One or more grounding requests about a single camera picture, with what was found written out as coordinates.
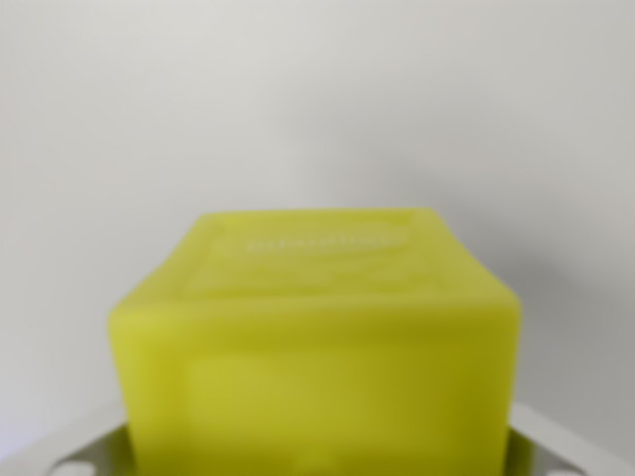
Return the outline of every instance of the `soap bar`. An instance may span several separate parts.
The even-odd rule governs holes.
[[[207,214],[110,317],[143,476],[499,476],[520,305],[426,208]]]

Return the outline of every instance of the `yellow soap bar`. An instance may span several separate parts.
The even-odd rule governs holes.
[[[500,476],[514,295],[425,208],[203,216],[113,311],[143,476]]]

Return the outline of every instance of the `white wall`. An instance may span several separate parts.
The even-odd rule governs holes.
[[[432,205],[517,399],[635,461],[635,7],[0,0],[0,456],[117,398],[108,309],[227,208]]]

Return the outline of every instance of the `white background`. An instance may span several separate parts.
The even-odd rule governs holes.
[[[526,307],[517,400],[635,461],[635,7],[0,0],[0,456],[118,398],[202,212],[431,205]]]

